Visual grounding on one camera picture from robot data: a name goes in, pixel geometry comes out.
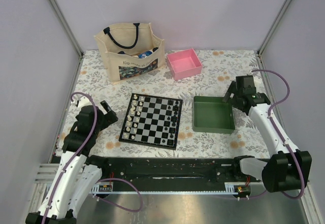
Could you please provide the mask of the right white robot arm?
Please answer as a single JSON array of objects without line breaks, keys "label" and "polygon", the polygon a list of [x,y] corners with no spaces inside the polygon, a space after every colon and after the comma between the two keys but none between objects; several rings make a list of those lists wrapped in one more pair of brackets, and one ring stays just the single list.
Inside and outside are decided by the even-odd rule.
[{"label": "right white robot arm", "polygon": [[223,102],[245,113],[258,129],[269,151],[267,162],[253,156],[235,158],[231,175],[236,181],[248,176],[260,180],[270,193],[299,190],[308,182],[312,157],[301,151],[274,116],[265,93],[257,92],[252,75],[237,76],[227,89]]}]

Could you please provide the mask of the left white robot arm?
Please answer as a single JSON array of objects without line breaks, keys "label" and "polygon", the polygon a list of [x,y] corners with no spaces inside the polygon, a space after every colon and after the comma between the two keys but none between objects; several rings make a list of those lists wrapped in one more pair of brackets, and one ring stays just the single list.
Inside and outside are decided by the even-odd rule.
[{"label": "left white robot arm", "polygon": [[51,187],[36,212],[26,223],[76,223],[78,212],[95,183],[110,176],[107,160],[90,156],[99,133],[118,117],[106,101],[81,108],[63,141],[63,153]]}]

